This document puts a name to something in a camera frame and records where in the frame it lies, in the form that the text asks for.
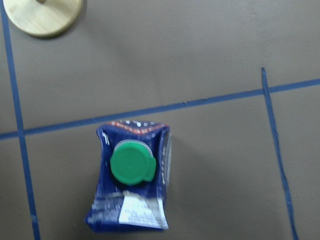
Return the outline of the blue Pascual milk carton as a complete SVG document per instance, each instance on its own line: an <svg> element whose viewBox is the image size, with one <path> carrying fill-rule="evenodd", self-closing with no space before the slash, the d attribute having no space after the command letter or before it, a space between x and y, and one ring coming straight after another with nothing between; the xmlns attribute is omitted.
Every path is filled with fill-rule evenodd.
<svg viewBox="0 0 320 240"><path fill-rule="evenodd" d="M114 120L96 133L101 144L99 179L85 223L98 233L166 230L170 127Z"/></svg>

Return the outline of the wooden stand with round base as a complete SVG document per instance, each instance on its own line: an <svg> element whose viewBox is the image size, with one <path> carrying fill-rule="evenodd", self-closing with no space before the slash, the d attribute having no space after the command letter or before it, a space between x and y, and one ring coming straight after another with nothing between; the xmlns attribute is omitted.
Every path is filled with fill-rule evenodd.
<svg viewBox="0 0 320 240"><path fill-rule="evenodd" d="M82 0L4 0L9 20L36 38L52 38L66 32L83 9Z"/></svg>

